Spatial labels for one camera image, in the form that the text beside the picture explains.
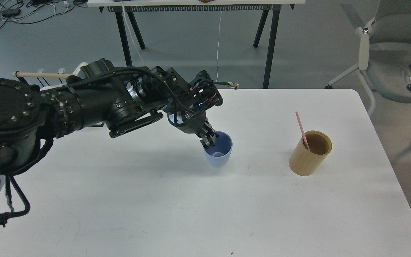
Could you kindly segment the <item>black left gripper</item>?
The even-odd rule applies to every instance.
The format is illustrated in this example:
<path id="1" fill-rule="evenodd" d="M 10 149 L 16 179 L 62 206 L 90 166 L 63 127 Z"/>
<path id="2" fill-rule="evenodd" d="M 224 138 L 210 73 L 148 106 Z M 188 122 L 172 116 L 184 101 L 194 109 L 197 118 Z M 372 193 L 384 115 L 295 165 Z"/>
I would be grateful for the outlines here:
<path id="1" fill-rule="evenodd" d="M 166 82 L 177 100 L 166 108 L 170 123 L 184 133 L 199 136 L 203 148 L 215 146 L 216 130 L 207 120 L 206 110 L 223 104 L 223 98 L 207 71 L 200 71 L 194 80 L 187 82 L 175 70 L 167 70 Z"/>

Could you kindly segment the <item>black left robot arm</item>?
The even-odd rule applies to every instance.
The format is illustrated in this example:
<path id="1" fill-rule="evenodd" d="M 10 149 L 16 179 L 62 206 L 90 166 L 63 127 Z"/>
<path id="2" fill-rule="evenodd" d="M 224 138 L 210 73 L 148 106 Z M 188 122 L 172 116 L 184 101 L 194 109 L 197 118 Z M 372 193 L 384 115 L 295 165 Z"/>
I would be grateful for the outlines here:
<path id="1" fill-rule="evenodd" d="M 204 148 L 218 133 L 206 111 L 223 104 L 206 71 L 187 82 L 174 68 L 115 67 L 100 59 L 51 88 L 0 78 L 0 224 L 29 213 L 14 177 L 41 161 L 55 138 L 104 123 L 116 138 L 170 116 L 169 123 L 195 134 Z"/>

